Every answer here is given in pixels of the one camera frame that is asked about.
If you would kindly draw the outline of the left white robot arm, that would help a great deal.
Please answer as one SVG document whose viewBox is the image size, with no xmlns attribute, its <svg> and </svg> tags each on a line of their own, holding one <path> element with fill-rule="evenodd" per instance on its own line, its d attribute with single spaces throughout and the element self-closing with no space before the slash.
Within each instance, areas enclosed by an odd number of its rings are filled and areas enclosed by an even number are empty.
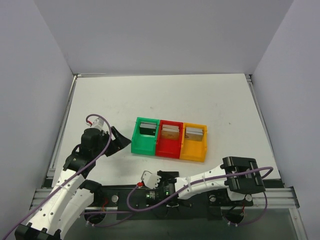
<svg viewBox="0 0 320 240">
<path fill-rule="evenodd" d="M 61 240 L 71 225 L 89 205 L 103 199 L 102 185 L 88 180 L 89 172 L 101 156 L 109 157 L 124 149 L 131 140 L 115 127 L 103 131 L 98 127 L 84 130 L 80 144 L 65 160 L 56 185 L 36 209 L 27 224 L 19 224 L 14 232 L 17 240 Z"/>
</svg>

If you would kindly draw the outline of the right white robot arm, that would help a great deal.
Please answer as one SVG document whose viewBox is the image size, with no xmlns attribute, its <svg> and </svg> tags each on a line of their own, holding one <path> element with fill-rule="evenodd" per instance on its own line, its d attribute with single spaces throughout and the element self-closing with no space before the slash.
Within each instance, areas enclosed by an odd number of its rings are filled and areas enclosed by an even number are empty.
<svg viewBox="0 0 320 240">
<path fill-rule="evenodd" d="M 258 167 L 254 158 L 228 156 L 222 159 L 221 165 L 196 175 L 182 177 L 171 172 L 148 172 L 147 177 L 142 178 L 148 188 L 146 204 L 176 207 L 196 195 L 224 190 L 224 201 L 234 205 L 246 196 L 263 193 L 266 190 L 263 179 L 272 170 Z"/>
</svg>

